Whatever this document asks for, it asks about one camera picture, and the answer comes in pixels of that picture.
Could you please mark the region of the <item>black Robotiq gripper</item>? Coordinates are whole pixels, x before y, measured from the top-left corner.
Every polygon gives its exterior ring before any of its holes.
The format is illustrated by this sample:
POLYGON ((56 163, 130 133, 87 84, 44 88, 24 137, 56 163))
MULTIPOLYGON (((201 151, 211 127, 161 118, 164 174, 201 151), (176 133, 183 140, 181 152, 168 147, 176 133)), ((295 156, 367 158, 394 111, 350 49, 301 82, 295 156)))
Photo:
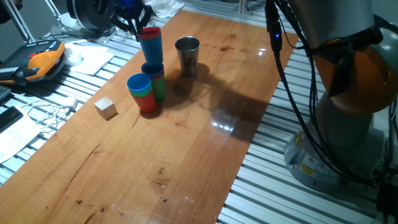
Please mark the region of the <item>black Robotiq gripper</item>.
POLYGON ((114 10, 115 14, 112 16, 111 22, 124 32, 130 33, 138 42, 137 30, 132 20, 129 19, 139 18, 144 11, 144 16, 139 21, 139 30, 141 30, 148 25, 153 15, 153 8, 149 5, 144 5, 142 0, 114 0, 114 10))

